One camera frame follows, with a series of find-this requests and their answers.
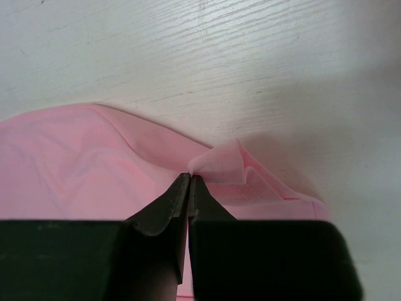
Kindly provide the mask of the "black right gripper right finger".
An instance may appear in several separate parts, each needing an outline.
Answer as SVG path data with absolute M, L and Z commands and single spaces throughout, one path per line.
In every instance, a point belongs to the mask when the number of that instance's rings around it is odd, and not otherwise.
M 189 253 L 196 300 L 361 300 L 346 241 L 326 221 L 240 220 L 193 176 Z

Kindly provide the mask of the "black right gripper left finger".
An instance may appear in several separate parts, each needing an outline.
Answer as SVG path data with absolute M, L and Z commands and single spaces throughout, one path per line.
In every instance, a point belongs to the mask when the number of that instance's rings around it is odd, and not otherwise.
M 175 300 L 190 176 L 123 221 L 1 221 L 2 300 Z

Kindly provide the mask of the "pink t shirt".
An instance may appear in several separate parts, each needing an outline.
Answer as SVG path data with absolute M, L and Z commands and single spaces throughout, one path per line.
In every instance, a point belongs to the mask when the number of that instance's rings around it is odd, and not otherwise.
M 202 176 L 239 219 L 330 218 L 322 201 L 285 185 L 237 140 L 208 148 L 101 105 L 37 110 L 1 122 L 2 219 L 122 220 L 183 172 Z

